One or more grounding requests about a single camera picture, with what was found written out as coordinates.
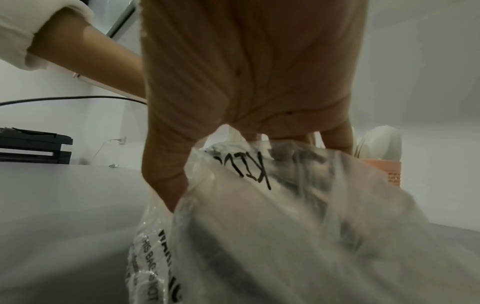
transparent plastic packaging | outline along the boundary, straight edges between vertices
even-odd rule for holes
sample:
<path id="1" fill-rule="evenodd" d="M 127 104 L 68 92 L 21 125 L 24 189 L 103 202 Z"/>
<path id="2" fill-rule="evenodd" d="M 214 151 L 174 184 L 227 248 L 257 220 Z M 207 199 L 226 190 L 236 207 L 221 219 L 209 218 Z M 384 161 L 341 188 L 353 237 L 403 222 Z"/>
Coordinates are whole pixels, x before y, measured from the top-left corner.
<path id="1" fill-rule="evenodd" d="M 465 263 L 359 160 L 228 143 L 194 150 L 186 172 L 173 220 L 154 196 L 138 227 L 131 303 L 480 303 L 480 259 Z"/>

hand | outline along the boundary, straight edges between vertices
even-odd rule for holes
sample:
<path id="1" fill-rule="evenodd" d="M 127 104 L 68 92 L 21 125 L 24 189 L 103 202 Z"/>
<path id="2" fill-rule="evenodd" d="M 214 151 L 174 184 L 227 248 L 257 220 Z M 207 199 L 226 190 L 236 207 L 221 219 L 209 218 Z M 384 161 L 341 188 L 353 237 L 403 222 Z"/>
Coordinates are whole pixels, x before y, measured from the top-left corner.
<path id="1" fill-rule="evenodd" d="M 142 0 L 148 136 L 142 173 L 173 211 L 195 142 L 245 137 L 352 152 L 348 112 L 367 0 Z"/>

white sleeve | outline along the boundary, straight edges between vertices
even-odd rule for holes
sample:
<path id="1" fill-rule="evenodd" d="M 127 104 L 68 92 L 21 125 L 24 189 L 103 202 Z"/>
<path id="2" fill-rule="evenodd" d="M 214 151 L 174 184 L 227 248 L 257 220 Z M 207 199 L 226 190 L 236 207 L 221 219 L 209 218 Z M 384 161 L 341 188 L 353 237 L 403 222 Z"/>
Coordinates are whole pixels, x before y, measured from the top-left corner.
<path id="1" fill-rule="evenodd" d="M 40 28 L 63 8 L 89 22 L 93 18 L 80 0 L 0 0 L 0 59 L 24 70 L 44 67 L 46 62 L 27 50 Z"/>

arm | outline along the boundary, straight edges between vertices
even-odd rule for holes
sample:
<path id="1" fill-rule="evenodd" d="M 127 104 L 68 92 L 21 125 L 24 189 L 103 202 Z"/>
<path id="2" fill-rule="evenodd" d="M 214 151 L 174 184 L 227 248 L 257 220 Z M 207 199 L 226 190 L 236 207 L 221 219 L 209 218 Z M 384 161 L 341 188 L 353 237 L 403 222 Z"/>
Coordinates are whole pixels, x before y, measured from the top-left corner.
<path id="1" fill-rule="evenodd" d="M 145 97 L 140 56 L 70 9 L 62 9 L 50 18 L 35 35 L 28 52 L 115 89 Z"/>

white table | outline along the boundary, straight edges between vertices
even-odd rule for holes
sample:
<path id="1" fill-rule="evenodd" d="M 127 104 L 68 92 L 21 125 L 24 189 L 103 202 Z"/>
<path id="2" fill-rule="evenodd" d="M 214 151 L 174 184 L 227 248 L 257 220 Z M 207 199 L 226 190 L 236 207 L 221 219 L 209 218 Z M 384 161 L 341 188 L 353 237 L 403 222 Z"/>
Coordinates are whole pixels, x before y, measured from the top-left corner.
<path id="1" fill-rule="evenodd" d="M 0 163 L 0 303 L 128 303 L 127 252 L 150 192 L 140 172 Z M 480 254 L 480 232 L 434 225 Z"/>

